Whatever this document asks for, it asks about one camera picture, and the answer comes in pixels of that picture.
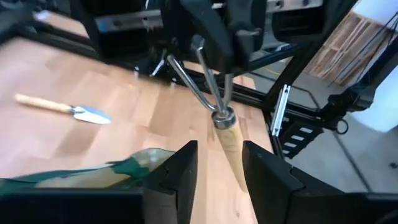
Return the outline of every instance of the trowel handle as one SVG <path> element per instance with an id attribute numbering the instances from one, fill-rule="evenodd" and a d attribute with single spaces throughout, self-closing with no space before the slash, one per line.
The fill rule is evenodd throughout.
<path id="1" fill-rule="evenodd" d="M 62 113 L 70 113 L 72 107 L 63 103 L 56 103 L 49 100 L 41 99 L 38 97 L 25 96 L 22 94 L 15 94 L 17 102 L 24 105 L 36 106 L 38 108 L 44 108 L 52 111 L 59 111 Z"/>
<path id="2" fill-rule="evenodd" d="M 216 128 L 215 130 L 235 179 L 238 181 L 241 190 L 248 192 L 242 162 L 243 136 L 238 120 L 228 129 Z"/>

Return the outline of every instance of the black metal frame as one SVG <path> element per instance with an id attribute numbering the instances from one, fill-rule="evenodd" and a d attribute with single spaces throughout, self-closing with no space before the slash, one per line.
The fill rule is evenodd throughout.
<path id="1" fill-rule="evenodd" d="M 353 7 L 355 2 L 356 0 L 341 0 L 339 2 L 334 2 L 334 7 L 330 9 L 330 11 L 333 11 L 333 16 L 331 17 L 333 18 L 333 20 L 328 21 L 328 24 L 326 25 L 324 31 L 322 32 L 322 34 L 319 35 L 317 39 L 306 44 L 291 45 L 287 49 L 281 50 L 271 55 L 266 55 L 250 62 L 248 66 L 249 71 L 239 72 L 235 74 L 235 76 L 242 75 L 244 73 L 264 67 L 284 58 L 293 56 L 290 63 L 279 75 L 278 79 L 275 81 L 274 85 L 268 93 L 262 93 L 260 91 L 253 90 L 242 85 L 234 84 L 232 100 L 261 109 L 265 120 L 270 121 L 280 89 L 285 84 L 293 84 L 293 82 L 301 74 L 303 69 L 318 52 L 323 43 L 334 31 L 336 26 Z M 18 25 L 14 26 L 14 28 L 16 35 L 22 36 L 26 39 L 30 39 L 46 45 L 51 45 L 53 47 L 67 50 L 69 52 L 83 55 L 95 60 L 101 60 L 98 54 L 95 52 L 94 48 L 91 46 L 90 39 L 86 37 L 72 34 L 70 32 L 58 29 L 43 22 L 35 21 L 33 18 L 24 19 L 23 22 L 20 22 Z M 141 62 L 141 64 L 117 61 L 113 62 L 112 64 L 128 70 L 136 70 L 137 65 L 140 68 L 145 68 L 145 66 L 147 66 L 147 61 L 143 61 Z M 201 91 L 207 93 L 210 92 L 205 84 L 203 74 L 189 69 L 187 69 L 187 73 L 193 78 Z M 159 72 L 154 78 L 159 78 L 167 82 L 175 82 L 179 85 L 184 85 L 183 81 L 179 79 L 178 75 L 174 74 L 174 72 L 169 69 Z M 220 90 L 223 91 L 223 80 L 218 80 L 218 83 L 220 84 Z M 336 131 L 338 121 L 330 117 L 328 117 L 328 119 L 323 118 L 323 115 L 325 114 L 324 109 L 325 108 L 323 108 L 322 110 L 308 108 L 306 106 L 298 105 L 293 102 L 288 102 L 285 117 L 289 121 L 286 121 L 284 123 L 284 127 L 295 126 L 294 129 L 299 128 L 299 126 L 303 126 L 304 128 L 313 127 L 315 132 L 313 132 L 313 134 L 309 134 L 308 138 L 306 138 L 306 141 L 302 141 L 302 143 L 299 144 L 293 151 L 287 149 L 284 146 L 284 144 L 286 143 L 286 139 L 288 138 L 284 136 L 284 133 L 289 133 L 290 136 L 292 135 L 293 129 L 291 129 L 290 131 L 283 131 L 281 137 L 279 138 L 271 136 L 271 134 L 269 133 L 275 154 L 277 154 L 280 158 L 284 158 L 285 155 L 287 155 L 288 157 L 293 157 L 305 146 L 307 146 L 307 144 L 312 141 L 316 136 L 322 133 L 322 128 Z"/>

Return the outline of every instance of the gray floor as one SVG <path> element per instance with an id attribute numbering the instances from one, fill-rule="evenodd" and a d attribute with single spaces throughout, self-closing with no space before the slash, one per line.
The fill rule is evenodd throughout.
<path id="1" fill-rule="evenodd" d="M 284 63 L 277 62 L 266 68 L 281 72 Z M 257 72 L 270 78 L 277 78 L 277 75 L 264 68 Z M 253 76 L 253 79 L 256 88 L 260 91 L 268 91 L 273 84 L 263 78 Z M 304 73 L 294 83 L 295 86 L 310 90 L 320 106 L 327 103 L 330 94 L 341 93 L 343 90 L 340 86 L 328 87 L 328 84 L 317 77 Z M 291 90 L 289 100 L 315 107 L 309 95 L 299 90 Z M 389 164 L 391 162 L 398 163 L 398 129 L 395 128 L 388 133 L 379 133 L 358 123 L 349 114 L 345 119 L 349 123 L 349 131 L 340 136 L 340 139 L 358 165 L 360 172 L 363 173 L 371 190 L 373 192 L 397 193 L 398 169 L 392 169 Z M 367 191 L 343 149 L 329 130 L 325 130 L 325 133 L 319 135 L 299 155 L 288 162 L 345 192 Z"/>

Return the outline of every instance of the wooden table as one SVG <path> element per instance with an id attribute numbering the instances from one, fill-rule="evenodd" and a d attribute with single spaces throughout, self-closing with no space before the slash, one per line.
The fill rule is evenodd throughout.
<path id="1" fill-rule="evenodd" d="M 58 16 L 48 22 L 86 35 L 81 24 Z M 22 38 L 0 47 L 0 177 L 54 169 L 81 169 L 116 161 L 147 147 L 178 150 L 199 142 L 192 223 L 256 223 L 240 191 L 208 112 L 188 88 L 164 85 Z M 234 82 L 254 88 L 253 80 Z M 18 105 L 15 93 L 105 111 L 111 124 Z M 272 150 L 259 109 L 232 102 L 245 139 Z"/>

